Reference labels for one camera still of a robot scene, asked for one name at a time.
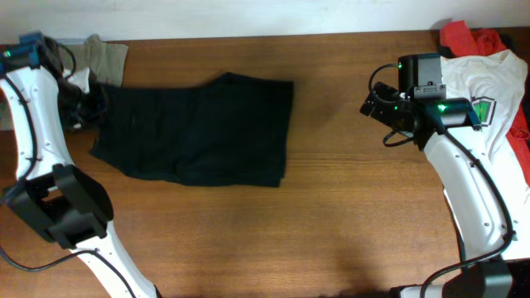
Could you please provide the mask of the black shorts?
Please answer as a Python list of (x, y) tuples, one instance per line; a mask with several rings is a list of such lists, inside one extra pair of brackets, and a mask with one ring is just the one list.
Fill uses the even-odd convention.
[(91, 154), (140, 180), (277, 188), (295, 85), (224, 73), (190, 88), (104, 85)]

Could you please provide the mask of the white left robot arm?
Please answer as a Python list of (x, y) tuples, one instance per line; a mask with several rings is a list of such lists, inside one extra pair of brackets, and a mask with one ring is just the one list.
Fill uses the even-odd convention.
[(48, 243), (79, 258), (112, 297), (158, 297), (136, 267), (113, 224), (104, 187), (75, 166), (64, 131), (95, 123), (105, 102), (90, 89), (87, 70), (66, 70), (64, 46), (40, 32), (1, 53), (1, 90), (17, 141), (16, 184), (1, 202)]

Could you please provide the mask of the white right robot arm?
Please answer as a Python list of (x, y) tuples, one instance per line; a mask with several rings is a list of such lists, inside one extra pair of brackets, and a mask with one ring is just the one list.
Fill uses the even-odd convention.
[(471, 102), (448, 98), (437, 53), (405, 55), (393, 63), (398, 87), (368, 82), (360, 112), (390, 127), (386, 147), (409, 142), (422, 151), (446, 191), (460, 260), (422, 284), (397, 286), (392, 297), (507, 297), (514, 279), (505, 251), (516, 238), (501, 189), (489, 172), (482, 122)]

